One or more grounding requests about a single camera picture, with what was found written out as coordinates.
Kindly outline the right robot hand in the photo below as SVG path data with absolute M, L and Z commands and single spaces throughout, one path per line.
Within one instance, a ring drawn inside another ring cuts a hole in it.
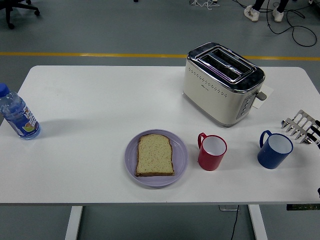
M 311 125 L 307 133 L 307 137 L 310 138 L 320 149 L 320 121 L 315 120 L 315 124 Z

